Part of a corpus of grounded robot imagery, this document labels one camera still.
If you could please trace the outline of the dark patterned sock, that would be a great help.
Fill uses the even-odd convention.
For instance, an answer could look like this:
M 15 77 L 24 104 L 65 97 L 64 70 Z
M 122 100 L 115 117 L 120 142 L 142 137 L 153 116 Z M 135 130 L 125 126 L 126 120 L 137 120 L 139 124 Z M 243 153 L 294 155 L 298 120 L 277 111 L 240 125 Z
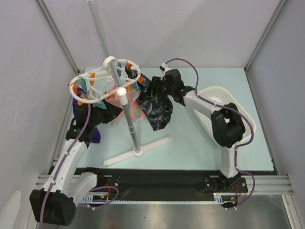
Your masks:
M 141 74 L 137 84 L 140 88 L 137 103 L 147 117 L 153 131 L 164 129 L 170 122 L 173 113 L 171 100 L 168 96 L 152 95 L 152 82 L 144 74 Z

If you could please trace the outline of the white oval clip hanger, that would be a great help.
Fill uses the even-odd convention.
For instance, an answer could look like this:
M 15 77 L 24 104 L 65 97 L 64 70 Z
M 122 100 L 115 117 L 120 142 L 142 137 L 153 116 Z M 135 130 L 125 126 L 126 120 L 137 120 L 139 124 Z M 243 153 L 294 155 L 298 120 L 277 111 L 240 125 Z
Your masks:
M 132 69 L 135 70 L 136 78 L 129 78 L 124 68 L 119 67 L 117 63 L 131 64 Z M 127 89 L 136 83 L 140 76 L 141 70 L 136 63 L 109 56 L 104 60 L 102 66 L 75 76 L 69 83 L 69 91 L 74 99 L 83 104 L 95 104 L 116 94 L 120 103 L 126 105 L 128 103 Z M 82 79 L 87 86 L 85 99 L 79 96 L 80 91 L 77 89 L 77 83 Z

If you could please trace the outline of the pink patterned sock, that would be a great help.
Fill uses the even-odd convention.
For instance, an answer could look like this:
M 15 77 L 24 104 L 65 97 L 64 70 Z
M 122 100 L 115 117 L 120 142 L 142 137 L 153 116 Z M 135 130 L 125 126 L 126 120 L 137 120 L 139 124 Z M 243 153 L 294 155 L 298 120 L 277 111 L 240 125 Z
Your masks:
M 145 118 L 145 114 L 142 111 L 142 109 L 140 108 L 138 101 L 137 101 L 139 95 L 140 95 L 140 92 L 135 92 L 134 90 L 127 92 L 130 114 L 131 114 L 132 119 L 135 122 L 140 122 L 141 120 L 143 120 Z

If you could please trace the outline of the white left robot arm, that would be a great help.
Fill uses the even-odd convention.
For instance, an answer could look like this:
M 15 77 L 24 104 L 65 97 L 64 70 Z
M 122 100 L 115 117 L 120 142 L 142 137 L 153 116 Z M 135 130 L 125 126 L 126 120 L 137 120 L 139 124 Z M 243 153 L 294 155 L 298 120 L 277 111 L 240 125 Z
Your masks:
M 68 226 L 72 223 L 80 201 L 91 190 L 104 188 L 105 179 L 93 172 L 84 172 L 71 183 L 77 165 L 91 143 L 99 143 L 97 126 L 114 120 L 122 109 L 108 102 L 105 108 L 72 102 L 73 118 L 65 136 L 59 161 L 41 189 L 30 194 L 30 204 L 37 222 Z

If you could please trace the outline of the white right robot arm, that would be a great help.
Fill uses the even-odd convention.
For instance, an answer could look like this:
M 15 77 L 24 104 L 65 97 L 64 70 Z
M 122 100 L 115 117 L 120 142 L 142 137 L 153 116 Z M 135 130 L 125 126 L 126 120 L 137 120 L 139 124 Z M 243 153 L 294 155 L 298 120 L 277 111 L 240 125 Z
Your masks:
M 214 140 L 222 148 L 220 187 L 232 191 L 241 175 L 237 169 L 236 150 L 245 133 L 241 114 L 234 103 L 217 104 L 203 98 L 197 90 L 184 84 L 177 69 L 154 76 L 149 91 L 158 97 L 171 96 L 175 102 L 194 109 L 209 118 Z

